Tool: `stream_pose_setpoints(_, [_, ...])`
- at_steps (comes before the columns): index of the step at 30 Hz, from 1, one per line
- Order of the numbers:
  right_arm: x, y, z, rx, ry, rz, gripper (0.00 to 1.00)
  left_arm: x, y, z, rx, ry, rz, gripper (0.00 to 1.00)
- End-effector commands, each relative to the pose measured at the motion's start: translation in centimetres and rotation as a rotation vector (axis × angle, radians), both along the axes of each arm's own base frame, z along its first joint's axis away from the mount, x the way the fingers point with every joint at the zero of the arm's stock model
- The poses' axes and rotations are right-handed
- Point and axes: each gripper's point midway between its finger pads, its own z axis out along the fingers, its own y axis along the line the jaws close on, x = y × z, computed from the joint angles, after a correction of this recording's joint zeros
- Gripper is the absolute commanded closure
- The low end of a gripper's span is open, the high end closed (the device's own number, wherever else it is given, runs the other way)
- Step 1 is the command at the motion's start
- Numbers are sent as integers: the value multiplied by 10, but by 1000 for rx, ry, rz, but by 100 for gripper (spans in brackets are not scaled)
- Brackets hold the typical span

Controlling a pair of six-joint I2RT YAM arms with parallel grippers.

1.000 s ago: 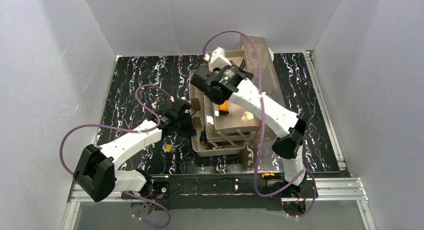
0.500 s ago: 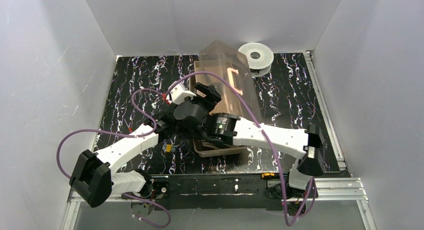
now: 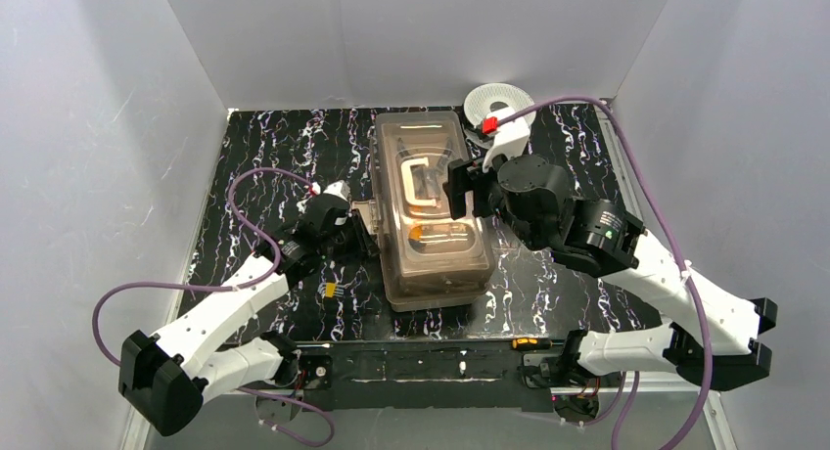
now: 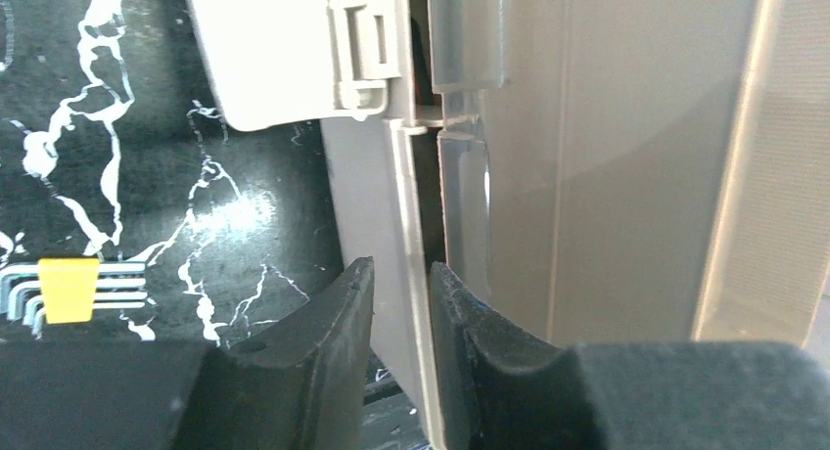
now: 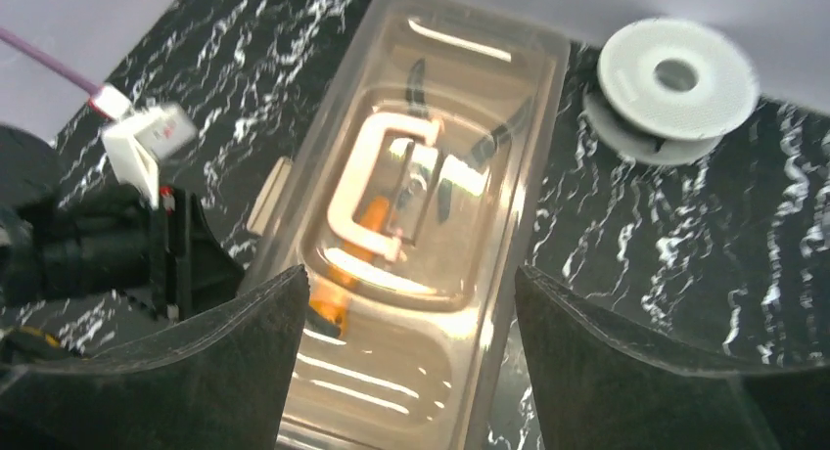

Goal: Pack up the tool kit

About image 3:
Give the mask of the beige plastic tool box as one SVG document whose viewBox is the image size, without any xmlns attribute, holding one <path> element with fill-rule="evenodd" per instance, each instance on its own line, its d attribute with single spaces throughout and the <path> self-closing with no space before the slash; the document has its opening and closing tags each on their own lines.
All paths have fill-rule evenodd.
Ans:
<svg viewBox="0 0 830 450">
<path fill-rule="evenodd" d="M 483 295 L 495 267 L 490 240 L 472 215 L 452 219 L 442 184 L 448 164 L 470 156 L 455 112 L 376 116 L 370 155 L 372 198 L 359 204 L 377 238 L 386 298 L 395 312 L 453 307 Z M 414 225 L 458 222 L 469 240 L 414 247 Z"/>
</svg>

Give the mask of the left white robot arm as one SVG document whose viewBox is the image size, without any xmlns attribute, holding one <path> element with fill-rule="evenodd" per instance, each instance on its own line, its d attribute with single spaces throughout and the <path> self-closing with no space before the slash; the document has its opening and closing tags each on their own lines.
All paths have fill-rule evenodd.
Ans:
<svg viewBox="0 0 830 450">
<path fill-rule="evenodd" d="M 222 347 L 268 304 L 328 262 L 373 254 L 375 245 L 348 196 L 327 188 L 306 203 L 222 285 L 152 334 L 136 331 L 120 352 L 119 393 L 162 436 L 182 430 L 204 404 L 240 386 L 274 380 L 299 357 L 278 333 Z"/>
</svg>

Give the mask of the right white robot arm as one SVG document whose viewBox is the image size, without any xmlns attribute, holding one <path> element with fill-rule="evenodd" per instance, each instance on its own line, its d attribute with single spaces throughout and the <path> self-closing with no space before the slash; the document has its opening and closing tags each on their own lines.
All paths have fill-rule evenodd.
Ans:
<svg viewBox="0 0 830 450">
<path fill-rule="evenodd" d="M 570 332 L 556 358 L 529 382 L 582 383 L 617 372 L 676 373 L 729 391 L 768 377 L 771 350 L 760 336 L 777 321 L 774 301 L 745 299 L 695 271 L 622 206 L 576 196 L 570 174 L 544 157 L 457 159 L 443 186 L 452 217 L 496 217 L 531 250 L 636 295 L 662 313 L 659 326 L 622 333 Z"/>
</svg>

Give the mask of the orange handle pliers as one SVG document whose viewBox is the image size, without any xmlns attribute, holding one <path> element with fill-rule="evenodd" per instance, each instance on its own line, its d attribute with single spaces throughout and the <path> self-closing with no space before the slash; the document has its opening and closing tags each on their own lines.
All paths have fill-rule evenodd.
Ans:
<svg viewBox="0 0 830 450">
<path fill-rule="evenodd" d="M 469 227 L 458 222 L 418 224 L 410 229 L 407 240 L 420 248 L 452 247 L 468 242 Z"/>
</svg>

